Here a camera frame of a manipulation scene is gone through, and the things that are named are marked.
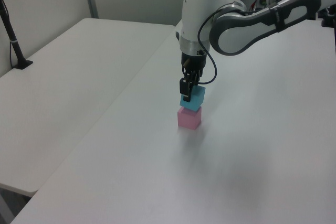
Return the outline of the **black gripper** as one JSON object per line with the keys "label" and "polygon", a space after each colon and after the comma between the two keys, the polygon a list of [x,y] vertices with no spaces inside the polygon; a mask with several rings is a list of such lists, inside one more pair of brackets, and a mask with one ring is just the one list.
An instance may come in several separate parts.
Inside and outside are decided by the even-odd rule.
{"label": "black gripper", "polygon": [[[206,55],[190,56],[182,53],[181,65],[184,77],[179,82],[180,94],[184,101],[190,102],[192,88],[199,84],[200,78],[203,75],[203,69],[206,65]],[[194,71],[194,77],[189,73],[192,71]]]}

